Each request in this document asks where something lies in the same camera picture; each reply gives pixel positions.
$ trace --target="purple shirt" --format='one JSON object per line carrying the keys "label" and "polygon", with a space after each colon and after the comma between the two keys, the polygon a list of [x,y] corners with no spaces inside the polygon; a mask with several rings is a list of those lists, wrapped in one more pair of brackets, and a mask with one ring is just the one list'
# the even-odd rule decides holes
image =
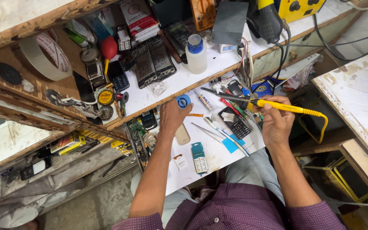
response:
{"label": "purple shirt", "polygon": [[[178,206],[166,230],[180,229],[330,229],[344,230],[325,201],[285,208],[271,191],[257,185],[221,184],[207,202],[185,200]],[[162,230],[161,217],[128,218],[112,230]]]}

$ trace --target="phone keypad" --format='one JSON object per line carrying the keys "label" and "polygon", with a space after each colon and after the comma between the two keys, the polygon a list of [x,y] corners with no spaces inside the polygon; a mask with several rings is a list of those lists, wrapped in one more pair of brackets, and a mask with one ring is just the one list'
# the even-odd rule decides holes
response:
{"label": "phone keypad", "polygon": [[124,76],[117,76],[115,78],[112,78],[111,82],[114,85],[113,88],[115,89],[115,91],[122,91],[130,86],[127,77]]}
{"label": "phone keypad", "polygon": [[235,136],[238,139],[244,138],[246,135],[248,135],[251,131],[249,128],[244,124],[236,124],[235,128],[232,130],[232,132],[235,134]]}

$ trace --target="metal box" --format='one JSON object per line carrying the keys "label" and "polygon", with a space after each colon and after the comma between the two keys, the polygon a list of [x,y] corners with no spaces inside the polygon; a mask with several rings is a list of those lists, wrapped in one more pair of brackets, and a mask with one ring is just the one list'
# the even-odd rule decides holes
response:
{"label": "metal box", "polygon": [[220,2],[212,27],[215,44],[240,45],[249,3]]}

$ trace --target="orange multimeter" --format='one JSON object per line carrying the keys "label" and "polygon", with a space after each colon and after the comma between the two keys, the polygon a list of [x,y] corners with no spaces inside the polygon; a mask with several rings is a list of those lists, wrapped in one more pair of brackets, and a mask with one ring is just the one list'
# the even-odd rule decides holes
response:
{"label": "orange multimeter", "polygon": [[211,28],[216,15],[214,0],[190,0],[190,2],[195,29],[202,31]]}

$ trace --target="white wall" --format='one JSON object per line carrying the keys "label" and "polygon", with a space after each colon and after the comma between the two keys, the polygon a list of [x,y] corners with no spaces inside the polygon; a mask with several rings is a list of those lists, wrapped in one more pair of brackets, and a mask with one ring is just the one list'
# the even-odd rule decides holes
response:
{"label": "white wall", "polygon": [[[346,43],[368,36],[368,10],[336,42]],[[368,52],[368,39],[348,45],[337,46],[337,50],[347,59],[355,59]]]}

